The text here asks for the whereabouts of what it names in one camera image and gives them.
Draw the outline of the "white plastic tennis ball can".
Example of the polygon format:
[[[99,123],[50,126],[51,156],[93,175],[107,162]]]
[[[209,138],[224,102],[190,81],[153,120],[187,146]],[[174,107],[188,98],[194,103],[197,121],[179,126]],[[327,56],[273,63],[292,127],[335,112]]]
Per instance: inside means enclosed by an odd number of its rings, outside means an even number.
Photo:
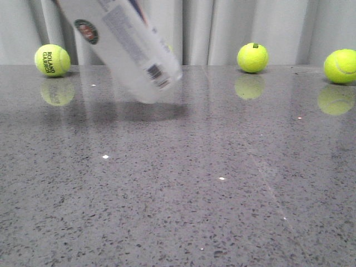
[[[155,103],[182,77],[180,62],[137,1],[54,1],[74,29],[138,101]]]

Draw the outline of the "Wilson tennis ball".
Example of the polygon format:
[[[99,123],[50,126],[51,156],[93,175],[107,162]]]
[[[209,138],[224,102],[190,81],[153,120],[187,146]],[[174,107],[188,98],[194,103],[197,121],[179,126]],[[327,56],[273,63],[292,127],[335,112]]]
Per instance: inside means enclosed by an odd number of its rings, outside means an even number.
[[[247,73],[262,71],[268,64],[269,55],[267,49],[258,43],[248,43],[238,51],[237,63]]]

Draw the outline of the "Roland Garros tennis ball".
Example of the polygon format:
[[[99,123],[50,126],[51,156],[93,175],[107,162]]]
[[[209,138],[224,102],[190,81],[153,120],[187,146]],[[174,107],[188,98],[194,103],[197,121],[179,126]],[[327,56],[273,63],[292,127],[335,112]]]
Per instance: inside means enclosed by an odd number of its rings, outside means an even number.
[[[61,77],[71,67],[68,52],[56,44],[41,46],[34,54],[34,63],[40,72],[49,77]]]

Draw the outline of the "plain yellow tennis ball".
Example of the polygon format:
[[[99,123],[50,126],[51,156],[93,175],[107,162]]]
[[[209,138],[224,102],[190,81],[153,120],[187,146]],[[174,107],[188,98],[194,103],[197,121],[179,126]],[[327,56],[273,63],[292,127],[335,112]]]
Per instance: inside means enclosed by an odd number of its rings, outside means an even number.
[[[355,81],[355,50],[342,49],[332,52],[324,61],[328,80],[338,84]]]

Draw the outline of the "grey pleated curtain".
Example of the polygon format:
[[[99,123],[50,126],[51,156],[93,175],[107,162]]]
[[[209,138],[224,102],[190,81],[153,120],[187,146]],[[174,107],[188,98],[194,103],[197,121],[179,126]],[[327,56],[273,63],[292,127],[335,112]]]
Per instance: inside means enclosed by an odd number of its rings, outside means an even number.
[[[320,66],[355,49],[354,1],[140,1],[185,65],[233,65],[240,47],[266,47],[272,65]],[[1,64],[31,65],[43,44],[64,47],[74,65],[99,65],[54,1],[1,2]]]

